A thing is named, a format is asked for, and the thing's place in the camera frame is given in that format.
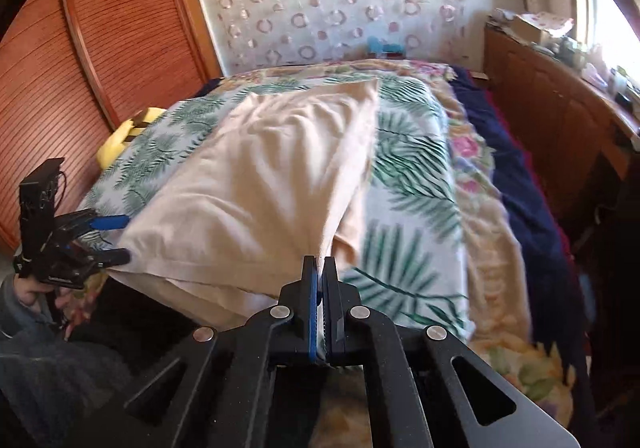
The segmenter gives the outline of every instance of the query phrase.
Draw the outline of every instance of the window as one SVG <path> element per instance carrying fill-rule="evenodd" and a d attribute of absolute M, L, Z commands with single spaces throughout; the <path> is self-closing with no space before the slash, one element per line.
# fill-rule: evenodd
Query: window
<path fill-rule="evenodd" d="M 640 84 L 640 40 L 613 0 L 575 0 L 576 38 L 602 45 L 607 67 L 623 67 Z"/>

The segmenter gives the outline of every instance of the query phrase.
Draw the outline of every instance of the brown dresser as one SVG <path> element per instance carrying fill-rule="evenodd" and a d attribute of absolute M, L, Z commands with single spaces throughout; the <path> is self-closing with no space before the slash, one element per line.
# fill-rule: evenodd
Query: brown dresser
<path fill-rule="evenodd" d="M 575 237 L 603 202 L 607 172 L 618 184 L 627 177 L 640 123 L 564 64 L 492 28 L 484 35 L 495 104 L 532 155 L 554 216 Z"/>

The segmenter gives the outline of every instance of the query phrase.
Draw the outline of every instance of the wooden cabinet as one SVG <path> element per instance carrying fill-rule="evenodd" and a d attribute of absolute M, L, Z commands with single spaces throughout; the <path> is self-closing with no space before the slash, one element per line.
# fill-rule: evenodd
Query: wooden cabinet
<path fill-rule="evenodd" d="M 629 153 L 616 144 L 611 129 L 618 125 L 637 134 L 638 123 L 620 116 L 620 108 L 574 71 L 489 28 L 484 70 L 511 133 L 531 154 L 558 220 L 571 222 L 584 213 L 585 192 L 600 154 L 624 177 Z"/>

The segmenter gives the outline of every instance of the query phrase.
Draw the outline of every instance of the triangular cutout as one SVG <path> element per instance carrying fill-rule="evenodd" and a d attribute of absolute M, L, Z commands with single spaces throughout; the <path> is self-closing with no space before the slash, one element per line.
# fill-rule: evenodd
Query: triangular cutout
<path fill-rule="evenodd" d="M 452 365 L 479 424 L 488 426 L 516 411 L 516 404 L 462 356 Z"/>
<path fill-rule="evenodd" d="M 125 411 L 149 425 L 160 425 L 186 370 L 187 364 L 180 360 L 165 367 L 125 404 Z"/>

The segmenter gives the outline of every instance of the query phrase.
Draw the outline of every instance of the hand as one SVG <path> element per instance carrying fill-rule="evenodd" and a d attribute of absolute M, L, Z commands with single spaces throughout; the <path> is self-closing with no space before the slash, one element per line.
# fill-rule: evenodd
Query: hand
<path fill-rule="evenodd" d="M 14 292 L 15 296 L 29 309 L 35 313 L 41 313 L 39 295 L 53 291 L 54 287 L 49 284 L 39 282 L 33 275 L 21 279 L 18 275 L 14 276 Z M 72 290 L 66 287 L 61 288 L 60 295 L 56 298 L 56 307 L 62 309 L 69 303 L 72 296 Z"/>

